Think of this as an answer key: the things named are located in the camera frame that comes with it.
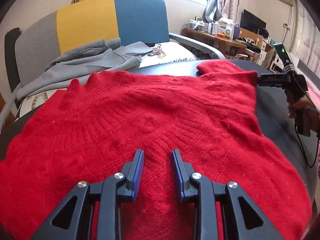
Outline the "right hand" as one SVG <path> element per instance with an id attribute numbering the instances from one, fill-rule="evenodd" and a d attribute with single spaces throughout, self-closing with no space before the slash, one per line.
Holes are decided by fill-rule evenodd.
<path id="1" fill-rule="evenodd" d="M 310 125 L 310 129 L 319 135 L 319 113 L 312 101 L 305 95 L 298 101 L 294 102 L 293 98 L 287 96 L 287 108 L 289 110 L 289 118 L 297 117 L 297 112 L 302 111 Z"/>

